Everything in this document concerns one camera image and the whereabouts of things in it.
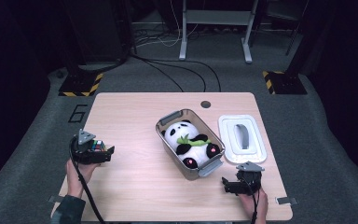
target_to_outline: yellow black hazard tape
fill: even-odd
[[[89,90],[86,91],[60,91],[60,96],[92,96],[98,89],[100,85],[101,79],[103,78],[103,74],[99,74],[96,76],[92,86],[90,86]]]
[[[284,72],[263,71],[263,77],[264,77],[264,80],[266,80],[267,89],[268,89],[269,93],[270,94],[275,94],[276,92],[275,92],[274,87],[272,85],[270,74],[284,74]]]

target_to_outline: dark background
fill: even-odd
[[[163,1],[131,2],[134,20],[155,7],[165,7]],[[180,10],[181,1],[173,2]],[[325,1],[311,2],[303,34],[320,16]],[[358,165],[358,1],[333,5],[334,19],[309,79],[322,99],[330,129]],[[54,31],[58,33],[51,32],[49,15],[60,21]],[[0,0],[0,169],[46,100],[47,75],[64,67],[54,34],[62,35],[78,64],[85,63],[62,1]]]

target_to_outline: human hand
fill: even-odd
[[[83,175],[84,180],[86,183],[89,183],[92,172],[94,172],[95,168],[97,166],[100,166],[100,163],[92,163],[92,164],[78,164],[78,169],[80,173]],[[68,195],[81,198],[83,194],[83,185],[81,184],[76,168],[74,164],[72,163],[72,160],[68,160],[68,162],[65,165],[66,168],[66,179],[68,182]]]
[[[255,203],[254,199],[251,196],[246,194],[239,194],[243,209],[247,217],[252,219],[253,213],[255,211]],[[267,193],[260,188],[258,192],[255,193],[255,199],[257,201],[258,198],[258,206],[257,206],[257,219],[255,220],[256,224],[266,223],[267,211],[269,210],[269,197]]]

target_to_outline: table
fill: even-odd
[[[224,24],[224,25],[245,25],[246,35],[241,38],[243,55],[246,63],[252,63],[252,55],[249,50],[249,36],[255,19],[255,12],[258,0],[254,0],[250,11],[223,11],[223,10],[188,10],[186,0],[183,0],[182,18],[182,43],[179,53],[179,60],[186,59],[187,49],[187,24]]]
[[[209,108],[200,103],[208,101]],[[206,177],[186,180],[164,150],[156,133],[162,117],[183,108],[195,111],[219,135],[221,115],[248,114],[255,118],[267,159],[260,164],[262,185],[268,194],[268,220],[288,220],[290,205],[278,205],[286,192],[255,97],[247,92],[139,92],[99,93],[84,130],[96,134],[108,147],[115,146],[110,162],[98,167],[89,189],[106,221],[242,221],[235,194],[225,193],[222,176],[237,181],[236,164],[222,157],[223,165]],[[66,178],[60,195],[67,191]],[[87,195],[82,220],[97,221]]]

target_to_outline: panda plush toy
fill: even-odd
[[[189,120],[176,122],[161,133],[178,158],[189,169],[202,166],[207,160],[220,153],[220,147],[211,143],[206,134],[199,133]]]

